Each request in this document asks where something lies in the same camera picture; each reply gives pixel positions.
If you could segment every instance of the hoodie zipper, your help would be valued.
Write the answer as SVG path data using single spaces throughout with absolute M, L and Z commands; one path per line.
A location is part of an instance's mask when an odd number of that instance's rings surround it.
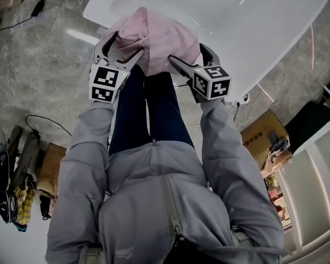
M 179 240 L 183 240 L 184 238 L 182 236 L 182 225 L 179 220 L 179 215 L 175 205 L 174 196 L 171 190 L 171 186 L 169 185 L 168 177 L 164 174 L 162 153 L 160 147 L 157 146 L 156 144 L 156 140 L 152 139 L 152 142 L 153 142 L 153 146 L 156 147 L 156 154 L 158 156 L 158 161 L 160 164 L 159 168 L 156 170 L 162 184 L 166 213 L 170 220 L 174 234 L 179 237 Z

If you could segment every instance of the sleeve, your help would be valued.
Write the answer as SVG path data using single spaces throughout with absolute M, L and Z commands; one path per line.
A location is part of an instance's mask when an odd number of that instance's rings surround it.
M 83 246 L 97 241 L 113 113 L 111 104 L 94 102 L 79 115 L 69 150 L 60 164 L 58 201 L 48 231 L 47 263 L 78 263 Z
M 258 165 L 242 145 L 225 105 L 212 100 L 202 103 L 201 108 L 203 166 L 213 191 L 228 209 L 231 225 L 242 229 L 254 246 L 282 251 L 280 217 L 268 198 Z M 267 257 L 264 263 L 279 263 L 280 256 Z

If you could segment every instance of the pink cloth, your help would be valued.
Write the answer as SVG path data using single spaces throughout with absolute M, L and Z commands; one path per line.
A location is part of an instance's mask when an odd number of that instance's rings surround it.
M 194 64 L 200 54 L 196 34 L 178 21 L 144 7 L 117 21 L 108 31 L 118 31 L 113 47 L 126 57 L 139 48 L 145 49 L 137 64 L 147 76 L 174 72 L 169 55 Z

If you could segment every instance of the black and white marker cube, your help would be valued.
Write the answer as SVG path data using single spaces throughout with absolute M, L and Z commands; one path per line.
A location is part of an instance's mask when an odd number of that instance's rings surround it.
M 114 103 L 129 74 L 129 71 L 93 64 L 89 75 L 89 99 Z
M 207 100 L 229 94 L 232 77 L 219 65 L 194 69 L 193 89 Z

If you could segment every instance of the marble floor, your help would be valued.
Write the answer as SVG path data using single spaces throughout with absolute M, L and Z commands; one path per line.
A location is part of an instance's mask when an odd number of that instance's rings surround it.
M 30 16 L 38 0 L 0 13 L 2 26 Z M 72 131 L 77 115 L 90 101 L 88 72 L 94 45 L 72 32 L 98 37 L 98 26 L 82 17 L 89 0 L 46 0 L 41 14 L 15 28 L 0 32 L 0 127 L 6 135 L 13 126 L 26 127 L 27 114 L 49 117 Z M 312 63 L 312 40 L 315 58 Z M 283 124 L 309 100 L 322 97 L 330 81 L 330 0 L 296 45 L 251 91 L 249 106 L 238 110 L 236 124 L 243 130 L 268 109 Z M 200 154 L 201 109 L 188 87 L 176 88 L 184 122 Z M 232 116 L 235 107 L 229 107 Z M 70 137 L 50 122 L 31 119 L 42 138 L 67 146 Z

